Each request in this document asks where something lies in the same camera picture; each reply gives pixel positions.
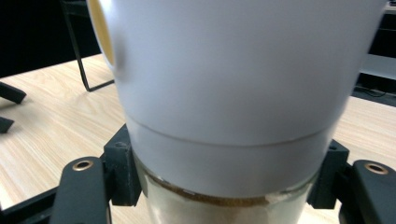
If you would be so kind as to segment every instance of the light wood surface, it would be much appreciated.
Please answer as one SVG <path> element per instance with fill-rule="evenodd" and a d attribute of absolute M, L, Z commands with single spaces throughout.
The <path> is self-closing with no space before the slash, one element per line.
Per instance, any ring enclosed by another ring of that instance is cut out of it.
<path fill-rule="evenodd" d="M 112 78 L 102 57 L 84 60 L 91 84 Z M 0 116 L 14 119 L 0 135 L 0 203 L 3 209 L 59 184 L 63 167 L 100 156 L 125 122 L 114 85 L 88 93 L 76 62 L 1 81 L 27 93 L 21 105 L 0 99 Z M 396 108 L 351 97 L 334 139 L 350 150 L 349 161 L 367 159 L 396 168 Z M 137 207 L 112 207 L 114 223 L 149 223 L 144 197 Z M 299 223 L 338 223 L 338 211 L 308 205 Z"/>

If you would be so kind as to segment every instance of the screw hole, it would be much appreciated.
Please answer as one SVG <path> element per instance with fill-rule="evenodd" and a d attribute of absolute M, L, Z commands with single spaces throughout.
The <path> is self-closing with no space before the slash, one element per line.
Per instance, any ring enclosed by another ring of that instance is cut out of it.
<path fill-rule="evenodd" d="M 91 166 L 93 166 L 92 161 L 79 161 L 78 163 L 73 165 L 73 170 L 83 171 L 89 169 Z"/>
<path fill-rule="evenodd" d="M 374 163 L 366 163 L 364 166 L 367 170 L 378 175 L 387 175 L 389 172 L 385 167 Z"/>

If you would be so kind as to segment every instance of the clear bottom section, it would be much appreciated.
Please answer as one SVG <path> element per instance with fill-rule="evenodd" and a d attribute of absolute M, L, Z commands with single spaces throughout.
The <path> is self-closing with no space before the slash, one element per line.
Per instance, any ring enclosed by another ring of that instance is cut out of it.
<path fill-rule="evenodd" d="M 148 210 L 155 224 L 297 223 L 312 180 L 259 198 L 219 198 L 178 188 L 136 159 Z"/>

